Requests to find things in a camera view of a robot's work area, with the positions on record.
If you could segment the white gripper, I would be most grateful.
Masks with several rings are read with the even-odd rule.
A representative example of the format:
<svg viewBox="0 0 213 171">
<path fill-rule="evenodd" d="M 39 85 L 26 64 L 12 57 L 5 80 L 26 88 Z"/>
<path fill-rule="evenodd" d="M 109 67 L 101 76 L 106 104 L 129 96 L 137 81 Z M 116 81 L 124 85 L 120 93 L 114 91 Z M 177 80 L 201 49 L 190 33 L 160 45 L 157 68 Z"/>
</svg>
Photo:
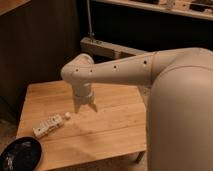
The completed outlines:
<svg viewBox="0 0 213 171">
<path fill-rule="evenodd" d="M 96 104 L 94 104 L 94 91 L 91 83 L 73 85 L 74 112 L 79 113 L 81 105 L 88 104 L 91 109 L 98 112 Z"/>
</svg>

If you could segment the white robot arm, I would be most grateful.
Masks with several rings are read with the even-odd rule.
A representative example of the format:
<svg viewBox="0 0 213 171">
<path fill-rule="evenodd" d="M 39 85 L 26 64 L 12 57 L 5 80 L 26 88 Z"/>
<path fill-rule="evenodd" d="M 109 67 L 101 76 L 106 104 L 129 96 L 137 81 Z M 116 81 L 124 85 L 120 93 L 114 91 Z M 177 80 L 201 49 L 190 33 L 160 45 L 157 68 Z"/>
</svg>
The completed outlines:
<svg viewBox="0 0 213 171">
<path fill-rule="evenodd" d="M 213 51 L 181 48 L 96 64 L 82 53 L 61 77 L 87 102 L 93 83 L 143 85 L 148 171 L 213 171 Z"/>
</svg>

